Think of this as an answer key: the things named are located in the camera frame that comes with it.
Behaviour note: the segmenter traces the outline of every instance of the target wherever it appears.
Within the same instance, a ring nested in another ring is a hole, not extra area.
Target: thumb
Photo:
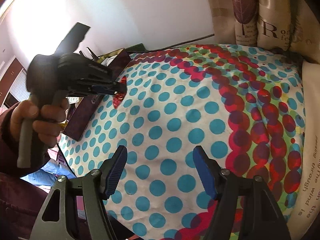
[[[22,101],[13,110],[10,119],[10,133],[12,137],[19,141],[20,131],[23,119],[35,119],[39,114],[39,108],[30,100]]]

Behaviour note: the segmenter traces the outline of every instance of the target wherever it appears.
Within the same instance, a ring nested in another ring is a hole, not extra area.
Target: maroon sleeve
[[[0,172],[14,177],[23,177],[42,168],[50,157],[46,153],[45,162],[41,166],[25,169],[17,167],[19,143],[12,138],[9,132],[11,114],[17,105],[15,104],[0,115]]]

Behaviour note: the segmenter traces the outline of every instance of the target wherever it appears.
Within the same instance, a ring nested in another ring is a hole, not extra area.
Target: gray handle
[[[52,105],[60,106],[61,101],[68,95],[66,90],[57,90],[52,99]],[[36,95],[30,95],[29,100],[31,100],[39,109],[43,105],[39,105],[39,100]],[[21,126],[20,140],[19,140],[19,155],[17,159],[18,168],[30,168],[32,154],[37,158],[43,156],[43,152],[48,149],[48,147],[40,141],[38,135],[33,131],[32,128],[33,120],[24,119]]]

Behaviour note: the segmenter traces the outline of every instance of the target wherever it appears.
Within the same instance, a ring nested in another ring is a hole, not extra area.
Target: human hand
[[[61,102],[61,106],[45,105],[40,110],[41,116],[54,122],[35,120],[32,124],[33,130],[38,133],[39,139],[50,148],[57,144],[57,137],[61,132],[59,123],[66,119],[68,107],[69,102],[66,98]],[[31,101],[25,100],[19,103],[13,110],[10,119],[9,132],[13,139],[17,142],[19,141],[23,119],[35,119],[38,115],[39,108]]]

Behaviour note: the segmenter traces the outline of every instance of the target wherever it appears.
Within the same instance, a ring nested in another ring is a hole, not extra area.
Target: red candy wrapper
[[[127,83],[127,77],[123,76],[122,79],[120,80],[120,83],[122,84],[126,84]],[[115,109],[118,109],[119,105],[121,104],[121,102],[123,101],[124,97],[125,97],[126,93],[116,93],[113,96],[113,107]]]

